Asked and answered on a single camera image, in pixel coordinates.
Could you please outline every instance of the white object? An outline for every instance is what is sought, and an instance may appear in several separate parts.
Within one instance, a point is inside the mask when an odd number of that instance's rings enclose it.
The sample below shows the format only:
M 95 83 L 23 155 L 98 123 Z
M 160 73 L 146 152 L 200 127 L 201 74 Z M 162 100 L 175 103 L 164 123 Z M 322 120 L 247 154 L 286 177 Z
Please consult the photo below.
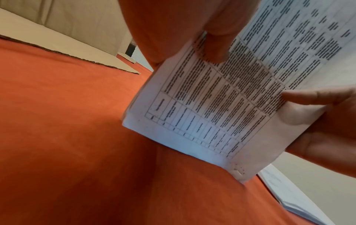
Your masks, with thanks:
M 187 43 L 146 82 L 123 125 L 244 182 L 324 112 L 283 104 L 282 90 L 356 81 L 345 67 L 356 58 L 355 15 L 351 1 L 264 0 L 227 62 L 199 59 L 204 36 Z
M 286 210 L 318 225 L 335 225 L 314 202 L 273 165 L 268 165 L 258 175 Z

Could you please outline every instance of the cardboard sheet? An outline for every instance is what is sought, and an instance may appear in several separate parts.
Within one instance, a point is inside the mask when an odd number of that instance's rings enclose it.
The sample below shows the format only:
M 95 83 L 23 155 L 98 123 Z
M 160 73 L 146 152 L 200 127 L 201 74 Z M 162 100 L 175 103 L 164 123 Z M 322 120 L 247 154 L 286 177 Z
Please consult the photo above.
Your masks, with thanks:
M 138 73 L 113 55 L 0 9 L 0 36 L 75 58 Z

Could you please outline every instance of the red tablecloth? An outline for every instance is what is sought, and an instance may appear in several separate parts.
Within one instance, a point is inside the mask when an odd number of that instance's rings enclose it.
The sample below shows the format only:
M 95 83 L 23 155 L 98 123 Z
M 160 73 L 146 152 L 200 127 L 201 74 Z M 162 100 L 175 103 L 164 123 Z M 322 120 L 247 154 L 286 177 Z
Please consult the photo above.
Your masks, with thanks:
M 309 224 L 257 177 L 122 127 L 150 74 L 133 67 L 0 40 L 0 224 Z

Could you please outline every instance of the orange surface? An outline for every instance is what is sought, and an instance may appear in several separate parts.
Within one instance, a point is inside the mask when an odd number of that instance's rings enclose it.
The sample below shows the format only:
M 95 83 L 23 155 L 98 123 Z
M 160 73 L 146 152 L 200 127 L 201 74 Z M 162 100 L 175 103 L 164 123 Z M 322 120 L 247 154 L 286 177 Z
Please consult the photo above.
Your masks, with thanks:
M 0 40 L 0 224 L 309 224 L 121 126 L 135 75 Z

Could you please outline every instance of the person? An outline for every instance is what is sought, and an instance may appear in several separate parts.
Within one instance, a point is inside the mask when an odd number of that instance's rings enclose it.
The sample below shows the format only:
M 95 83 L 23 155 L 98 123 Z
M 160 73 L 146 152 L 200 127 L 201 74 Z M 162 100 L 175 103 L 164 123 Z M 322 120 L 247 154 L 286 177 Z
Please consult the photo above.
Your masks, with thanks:
M 248 23 L 259 0 L 119 0 L 129 30 L 153 68 L 206 31 L 205 55 L 228 58 L 232 40 Z M 287 90 L 282 97 L 302 105 L 330 105 L 287 152 L 356 178 L 356 86 Z

